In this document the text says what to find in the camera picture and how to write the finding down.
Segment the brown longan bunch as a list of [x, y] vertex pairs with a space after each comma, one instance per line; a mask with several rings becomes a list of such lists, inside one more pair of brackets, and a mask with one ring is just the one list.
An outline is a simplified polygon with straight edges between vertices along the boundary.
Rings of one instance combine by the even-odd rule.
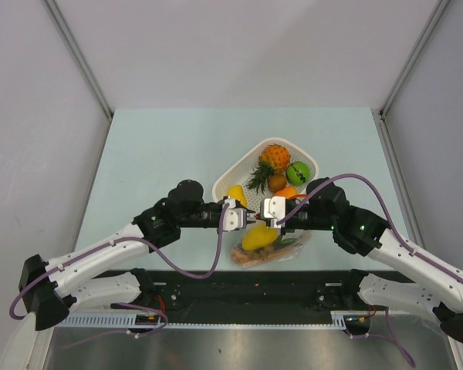
[[247, 251], [246, 255], [250, 260], [258, 260], [262, 258], [267, 258], [276, 254], [278, 251], [273, 246], [267, 246], [255, 249], [253, 251]]

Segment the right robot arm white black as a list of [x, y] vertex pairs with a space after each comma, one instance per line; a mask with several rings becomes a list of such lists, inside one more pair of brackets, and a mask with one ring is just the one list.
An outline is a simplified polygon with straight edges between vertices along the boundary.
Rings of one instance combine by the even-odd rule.
[[292, 230], [330, 230], [336, 245], [393, 268], [407, 283], [385, 280], [365, 271], [353, 271], [355, 281], [340, 290], [349, 309], [367, 303], [396, 308], [439, 325], [450, 338], [463, 344], [463, 270], [403, 237], [394, 225], [377, 188], [364, 182], [379, 200], [384, 215], [356, 207], [335, 182], [339, 176], [312, 181], [301, 201], [265, 198], [257, 219], [282, 233]]

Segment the clear zip bag red zipper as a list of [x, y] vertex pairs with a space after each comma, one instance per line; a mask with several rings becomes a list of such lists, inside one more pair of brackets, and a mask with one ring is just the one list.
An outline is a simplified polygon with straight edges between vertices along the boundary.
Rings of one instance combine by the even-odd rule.
[[235, 264], [247, 268], [276, 260], [286, 261], [309, 242], [310, 231], [287, 231], [284, 224], [277, 224], [286, 215], [287, 200], [274, 196], [261, 201], [255, 223], [247, 226], [243, 238], [231, 249], [230, 258]]

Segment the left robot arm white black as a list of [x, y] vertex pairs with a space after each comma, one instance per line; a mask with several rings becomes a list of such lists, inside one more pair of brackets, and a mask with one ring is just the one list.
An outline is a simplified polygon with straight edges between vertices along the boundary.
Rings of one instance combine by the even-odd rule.
[[137, 215], [128, 225], [105, 240], [81, 251], [48, 261], [36, 254], [28, 258], [19, 280], [19, 295], [9, 309], [19, 320], [15, 307], [22, 302], [35, 317], [36, 331], [56, 326], [73, 311], [116, 305], [146, 308], [155, 299], [151, 279], [142, 271], [103, 277], [112, 266], [145, 254], [157, 254], [176, 272], [195, 280], [209, 278], [213, 264], [203, 274], [191, 273], [173, 263], [161, 251], [178, 241], [184, 228], [215, 229], [221, 254], [223, 235], [252, 223], [252, 210], [240, 200], [226, 196], [217, 202], [203, 200], [204, 188], [194, 180], [183, 180], [168, 195]]

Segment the yellow mango front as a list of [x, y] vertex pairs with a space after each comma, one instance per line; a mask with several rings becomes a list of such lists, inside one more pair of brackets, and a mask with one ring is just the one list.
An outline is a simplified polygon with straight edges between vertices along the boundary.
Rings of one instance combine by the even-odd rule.
[[265, 224], [260, 224], [251, 229], [242, 239], [242, 249], [244, 251], [254, 251], [266, 247], [273, 243], [278, 237], [275, 228], [269, 228]]

